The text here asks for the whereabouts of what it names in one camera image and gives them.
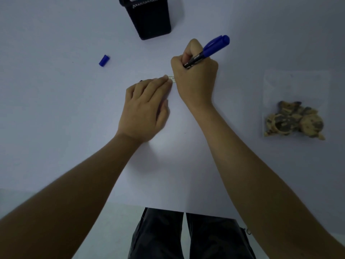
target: camouflage pants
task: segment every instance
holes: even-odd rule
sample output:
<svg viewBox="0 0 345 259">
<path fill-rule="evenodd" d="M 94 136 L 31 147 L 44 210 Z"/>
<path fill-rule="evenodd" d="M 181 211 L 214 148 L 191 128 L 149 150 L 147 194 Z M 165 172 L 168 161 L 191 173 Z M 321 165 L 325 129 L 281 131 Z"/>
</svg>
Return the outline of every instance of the camouflage pants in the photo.
<svg viewBox="0 0 345 259">
<path fill-rule="evenodd" d="M 183 259 L 183 213 L 145 208 L 128 259 Z M 255 259 L 243 228 L 234 219 L 187 213 L 190 259 Z"/>
</svg>

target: person's left arm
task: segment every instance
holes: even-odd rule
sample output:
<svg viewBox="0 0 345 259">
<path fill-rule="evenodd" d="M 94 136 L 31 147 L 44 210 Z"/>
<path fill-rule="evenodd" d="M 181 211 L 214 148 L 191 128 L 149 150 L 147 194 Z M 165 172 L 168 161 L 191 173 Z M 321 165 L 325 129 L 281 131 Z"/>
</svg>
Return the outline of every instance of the person's left arm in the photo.
<svg viewBox="0 0 345 259">
<path fill-rule="evenodd" d="M 0 258 L 73 257 L 128 160 L 163 128 L 171 84 L 164 76 L 127 89 L 115 137 L 0 220 Z"/>
</svg>

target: white tabletop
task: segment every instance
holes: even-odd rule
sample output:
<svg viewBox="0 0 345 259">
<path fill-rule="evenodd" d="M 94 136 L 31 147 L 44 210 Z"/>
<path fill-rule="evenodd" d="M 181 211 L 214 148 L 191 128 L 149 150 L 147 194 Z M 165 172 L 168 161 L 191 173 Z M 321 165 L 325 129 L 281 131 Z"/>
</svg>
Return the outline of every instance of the white tabletop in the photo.
<svg viewBox="0 0 345 259">
<path fill-rule="evenodd" d="M 172 32 L 142 41 L 118 0 L 1 1 L 0 187 L 38 191 L 83 161 L 114 136 L 128 86 L 172 75 L 190 39 L 228 34 L 212 57 L 217 109 L 328 230 L 345 233 L 344 0 L 168 2 Z M 267 69 L 330 71 L 327 141 L 263 138 Z M 169 107 L 109 200 L 239 218 L 176 87 Z"/>
</svg>

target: pant leg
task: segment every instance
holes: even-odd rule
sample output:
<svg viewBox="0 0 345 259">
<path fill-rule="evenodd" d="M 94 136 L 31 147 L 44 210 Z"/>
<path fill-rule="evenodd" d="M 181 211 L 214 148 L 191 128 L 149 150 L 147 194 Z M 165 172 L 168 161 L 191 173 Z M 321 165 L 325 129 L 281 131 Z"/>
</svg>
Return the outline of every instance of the pant leg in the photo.
<svg viewBox="0 0 345 259">
<path fill-rule="evenodd" d="M 182 220 L 181 212 L 145 208 L 128 259 L 183 259 Z"/>
<path fill-rule="evenodd" d="M 255 259 L 244 229 L 235 219 L 187 213 L 190 259 Z"/>
</svg>

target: floor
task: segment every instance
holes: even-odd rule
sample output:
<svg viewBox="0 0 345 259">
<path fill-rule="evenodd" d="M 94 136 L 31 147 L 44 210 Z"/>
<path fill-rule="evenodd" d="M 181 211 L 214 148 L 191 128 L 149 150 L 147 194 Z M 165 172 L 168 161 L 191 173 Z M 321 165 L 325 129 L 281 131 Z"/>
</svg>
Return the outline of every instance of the floor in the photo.
<svg viewBox="0 0 345 259">
<path fill-rule="evenodd" d="M 0 218 L 32 195 L 29 192 L 0 189 Z M 74 259 L 127 258 L 132 234 L 143 210 L 139 206 L 107 202 Z M 334 236 L 345 244 L 345 235 Z M 248 239 L 257 259 L 267 259 L 253 235 L 248 235 Z M 185 259 L 189 259 L 190 237 L 186 216 L 183 219 L 181 245 Z"/>
</svg>

